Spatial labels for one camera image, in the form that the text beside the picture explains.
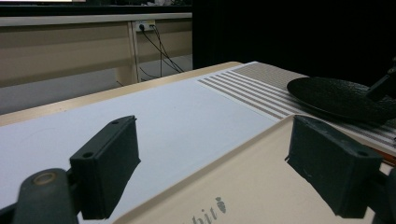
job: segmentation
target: white paper sheet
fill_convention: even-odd
[[[78,216],[80,223],[111,223],[275,124],[197,78],[0,127],[0,208],[17,201],[29,175],[68,170],[69,158],[113,119],[136,116],[141,163],[110,219]]]

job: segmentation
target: black round object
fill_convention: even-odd
[[[288,83],[289,93],[300,102],[341,119],[385,121],[396,118],[396,100],[366,97],[369,87],[336,78],[300,77]]]

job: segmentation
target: white striped surface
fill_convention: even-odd
[[[345,121],[314,111],[299,104],[287,91],[289,81],[298,77],[306,76],[269,64],[254,62],[198,79],[197,82],[274,121],[292,114],[308,114],[354,133],[359,138],[379,146],[377,149],[396,156],[395,119],[385,124]]]

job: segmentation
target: electrical outlet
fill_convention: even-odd
[[[136,21],[136,31],[141,32],[141,27],[143,26],[146,31],[152,31],[154,28],[150,27],[150,25],[155,25],[155,21]]]

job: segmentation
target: beige wall panel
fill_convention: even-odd
[[[132,63],[126,22],[0,28],[0,87]]]

